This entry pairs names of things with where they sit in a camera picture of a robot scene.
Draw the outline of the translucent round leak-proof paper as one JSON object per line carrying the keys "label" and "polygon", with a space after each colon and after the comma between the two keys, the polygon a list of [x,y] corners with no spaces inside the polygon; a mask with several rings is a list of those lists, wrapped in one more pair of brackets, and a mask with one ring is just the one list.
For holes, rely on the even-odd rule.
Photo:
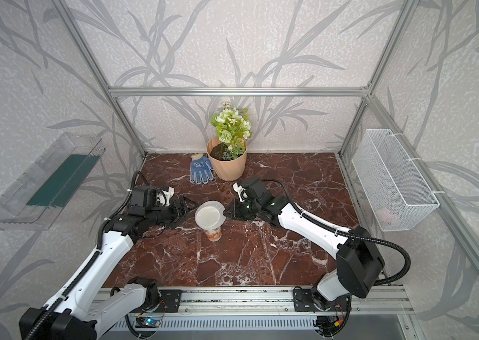
{"label": "translucent round leak-proof paper", "polygon": [[200,205],[195,212],[195,223],[203,230],[220,228],[225,222],[225,207],[219,201],[208,201]]}

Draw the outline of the paper milk tea cup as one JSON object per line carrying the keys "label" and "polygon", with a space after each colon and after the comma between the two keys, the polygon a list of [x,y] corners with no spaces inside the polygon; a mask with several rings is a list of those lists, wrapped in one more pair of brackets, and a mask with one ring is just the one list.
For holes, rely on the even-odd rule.
{"label": "paper milk tea cup", "polygon": [[204,229],[205,235],[211,242],[217,242],[222,237],[221,226],[211,229]]}

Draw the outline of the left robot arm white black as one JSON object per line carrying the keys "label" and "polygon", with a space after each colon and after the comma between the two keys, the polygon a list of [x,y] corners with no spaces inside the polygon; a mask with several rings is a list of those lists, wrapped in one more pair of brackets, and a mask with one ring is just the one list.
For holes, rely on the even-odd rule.
{"label": "left robot arm white black", "polygon": [[174,189],[130,188],[125,202],[100,227],[96,247],[65,285],[19,321],[23,339],[99,339],[133,310],[154,310],[162,297],[154,279],[136,277],[100,306],[91,305],[120,260],[153,227],[175,228],[198,204]]}

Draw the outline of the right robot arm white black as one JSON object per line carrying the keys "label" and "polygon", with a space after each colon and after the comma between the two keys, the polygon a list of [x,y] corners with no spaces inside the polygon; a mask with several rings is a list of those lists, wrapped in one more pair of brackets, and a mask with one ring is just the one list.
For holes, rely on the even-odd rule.
{"label": "right robot arm white black", "polygon": [[367,297],[376,285],[385,262],[371,234],[361,227],[340,227],[300,208],[290,197],[273,195],[270,180],[248,178],[233,184],[237,197],[225,209],[233,220],[263,220],[274,227],[293,231],[326,251],[337,267],[324,274],[312,287],[312,303],[321,311],[329,310],[346,296]]}

